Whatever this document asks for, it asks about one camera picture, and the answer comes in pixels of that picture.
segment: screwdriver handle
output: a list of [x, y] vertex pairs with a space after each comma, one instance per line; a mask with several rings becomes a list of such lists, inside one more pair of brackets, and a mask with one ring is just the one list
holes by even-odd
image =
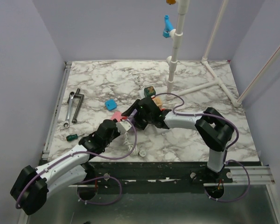
[[77, 134], [70, 134], [70, 135], [66, 136], [66, 140], [67, 141], [73, 141], [73, 140], [75, 140], [77, 138], [78, 138]]

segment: blue cube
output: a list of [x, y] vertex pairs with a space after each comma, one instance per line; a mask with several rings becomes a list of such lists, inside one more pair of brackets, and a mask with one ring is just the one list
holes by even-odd
[[117, 107], [117, 104], [116, 104], [116, 102], [114, 101], [114, 99], [109, 99], [109, 100], [107, 100], [107, 101], [105, 102], [105, 105], [106, 105], [106, 107], [107, 107], [107, 109], [108, 109], [109, 111], [112, 111], [112, 110], [116, 109], [116, 107]]

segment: screwdriver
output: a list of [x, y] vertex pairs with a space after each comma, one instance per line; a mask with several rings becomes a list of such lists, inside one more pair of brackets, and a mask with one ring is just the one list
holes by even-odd
[[81, 135], [70, 134], [70, 135], [66, 136], [66, 140], [67, 140], [67, 141], [73, 141], [73, 140], [75, 140], [75, 139], [77, 139], [78, 137], [83, 136], [83, 135], [85, 135], [85, 134], [81, 134]]

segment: wall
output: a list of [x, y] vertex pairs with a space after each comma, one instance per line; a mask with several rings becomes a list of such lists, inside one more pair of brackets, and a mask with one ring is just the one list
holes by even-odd
[[[240, 93], [280, 44], [280, 1], [267, 0], [231, 61]], [[269, 164], [280, 197], [280, 56], [243, 101], [260, 159]]]
[[9, 192], [40, 159], [63, 70], [32, 1], [0, 0], [0, 224], [17, 223]]
[[[164, 15], [177, 22], [177, 5], [165, 0], [33, 0], [65, 61], [165, 60], [172, 41], [162, 37]], [[209, 59], [231, 59], [264, 0], [230, 0]], [[222, 0], [192, 0], [179, 58], [200, 60]]]

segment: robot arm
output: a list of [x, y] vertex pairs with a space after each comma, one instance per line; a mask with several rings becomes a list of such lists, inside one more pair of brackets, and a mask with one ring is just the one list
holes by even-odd
[[[210, 107], [204, 113], [221, 116]], [[226, 144], [234, 131], [226, 122], [207, 115], [198, 117], [175, 115], [172, 110], [160, 110], [150, 97], [136, 100], [127, 111], [122, 113], [122, 116], [129, 117], [131, 114], [133, 116], [130, 120], [134, 126], [142, 130], [148, 124], [165, 129], [197, 130], [210, 148], [208, 169], [215, 174], [219, 174], [223, 169]], [[25, 167], [19, 174], [10, 194], [19, 202], [25, 213], [31, 215], [38, 211], [46, 199], [55, 192], [71, 184], [88, 180], [89, 177], [95, 177], [88, 161], [103, 153], [112, 140], [120, 136], [123, 122], [104, 120], [97, 131], [83, 137], [78, 145], [54, 161], [36, 168]], [[36, 180], [18, 200], [23, 189], [33, 178]]]

